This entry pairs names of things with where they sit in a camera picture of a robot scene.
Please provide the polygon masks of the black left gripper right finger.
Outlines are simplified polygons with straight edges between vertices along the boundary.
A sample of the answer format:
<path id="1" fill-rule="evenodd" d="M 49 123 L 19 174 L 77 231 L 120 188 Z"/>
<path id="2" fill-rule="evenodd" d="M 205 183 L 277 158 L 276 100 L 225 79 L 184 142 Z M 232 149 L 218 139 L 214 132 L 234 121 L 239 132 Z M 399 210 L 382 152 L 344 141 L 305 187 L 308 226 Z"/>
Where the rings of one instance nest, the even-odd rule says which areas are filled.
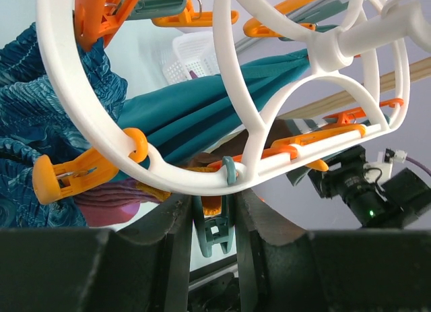
<path id="1" fill-rule="evenodd" d="M 237 193 L 243 311 L 429 311 L 427 230 L 304 230 Z"/>

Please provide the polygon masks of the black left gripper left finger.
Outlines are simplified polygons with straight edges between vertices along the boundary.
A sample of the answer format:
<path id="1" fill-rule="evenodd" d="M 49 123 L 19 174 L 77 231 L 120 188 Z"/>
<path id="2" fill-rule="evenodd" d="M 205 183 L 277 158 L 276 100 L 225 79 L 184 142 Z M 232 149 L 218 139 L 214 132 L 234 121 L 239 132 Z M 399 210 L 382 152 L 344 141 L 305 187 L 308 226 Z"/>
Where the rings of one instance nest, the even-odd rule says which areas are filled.
<path id="1" fill-rule="evenodd" d="M 173 195 L 124 229 L 1 231 L 2 311 L 185 311 L 191 197 Z"/>

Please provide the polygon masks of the maroon purple yellow sock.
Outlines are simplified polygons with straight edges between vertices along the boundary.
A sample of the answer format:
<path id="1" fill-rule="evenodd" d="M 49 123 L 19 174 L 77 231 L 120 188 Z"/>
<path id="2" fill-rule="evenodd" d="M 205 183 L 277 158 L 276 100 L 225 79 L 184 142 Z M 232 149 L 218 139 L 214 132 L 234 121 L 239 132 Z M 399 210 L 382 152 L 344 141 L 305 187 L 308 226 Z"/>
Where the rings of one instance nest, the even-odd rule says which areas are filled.
<path id="1" fill-rule="evenodd" d="M 90 227 L 102 227 L 128 222 L 142 203 L 161 204 L 171 195 L 171 192 L 127 178 L 74 195 L 73 200 Z"/>

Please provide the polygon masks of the white round clip hanger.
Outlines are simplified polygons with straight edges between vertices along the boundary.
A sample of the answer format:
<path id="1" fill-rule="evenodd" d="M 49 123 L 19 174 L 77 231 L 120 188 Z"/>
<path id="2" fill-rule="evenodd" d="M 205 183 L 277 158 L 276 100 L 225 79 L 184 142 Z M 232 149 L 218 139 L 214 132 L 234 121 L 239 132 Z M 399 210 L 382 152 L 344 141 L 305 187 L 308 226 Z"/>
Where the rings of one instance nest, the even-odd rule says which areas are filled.
<path id="1" fill-rule="evenodd" d="M 75 0 L 37 0 L 36 31 L 48 78 L 72 123 L 119 171 L 165 191 L 189 195 L 225 195 L 258 185 L 307 164 L 320 164 L 333 153 L 396 130 L 409 101 L 410 74 L 404 39 L 430 50 L 430 23 L 421 5 L 410 0 L 371 0 L 379 15 L 360 17 L 363 0 L 351 0 L 343 24 L 325 33 L 311 32 L 306 43 L 312 80 L 333 82 L 360 105 L 369 126 L 320 131 L 268 151 L 245 151 L 234 163 L 236 181 L 227 168 L 197 173 L 164 161 L 142 131 L 121 129 L 104 110 L 83 67 L 73 28 Z M 231 0 L 214 0 L 213 39 L 221 77 L 236 114 L 246 129 L 270 128 L 276 114 L 302 84 L 278 90 L 258 111 L 243 79 L 230 25 Z"/>

